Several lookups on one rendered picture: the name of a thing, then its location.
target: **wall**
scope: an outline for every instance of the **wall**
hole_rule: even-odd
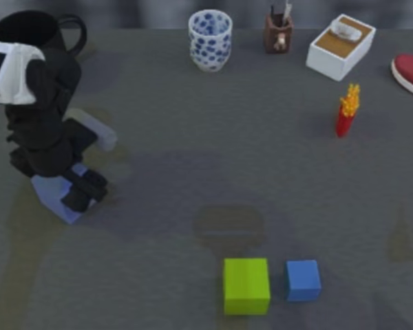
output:
[[[279,0],[0,0],[0,18],[23,9],[74,13],[90,28],[185,28],[199,9],[227,11],[237,28],[260,28]],[[346,13],[378,28],[413,28],[413,0],[291,0],[298,28],[322,28]]]

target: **brown box top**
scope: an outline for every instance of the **brown box top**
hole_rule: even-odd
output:
[[[356,43],[349,43],[348,41],[342,40],[327,31],[320,37],[320,39],[318,39],[315,45],[341,58],[347,58],[350,53],[363,41],[363,39],[371,33],[372,29],[368,26],[352,21],[347,17],[342,17],[339,21],[360,30],[363,34],[361,38]]]

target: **sneaker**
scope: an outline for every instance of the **sneaker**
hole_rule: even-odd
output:
[[[392,73],[399,84],[413,93],[413,55],[401,54],[395,57]]]

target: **cup handle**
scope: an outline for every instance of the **cup handle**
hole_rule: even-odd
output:
[[[61,15],[60,17],[58,17],[57,21],[60,27],[68,23],[77,24],[77,26],[79,26],[81,31],[80,38],[76,45],[67,51],[67,53],[72,55],[73,57],[78,56],[87,43],[87,27],[84,21],[80,17],[73,14]]]

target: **brown pen holder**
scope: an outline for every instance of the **brown pen holder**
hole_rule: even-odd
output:
[[[290,39],[294,29],[291,17],[282,26],[283,14],[267,15],[263,32],[263,44],[267,54],[285,54],[290,49]]]

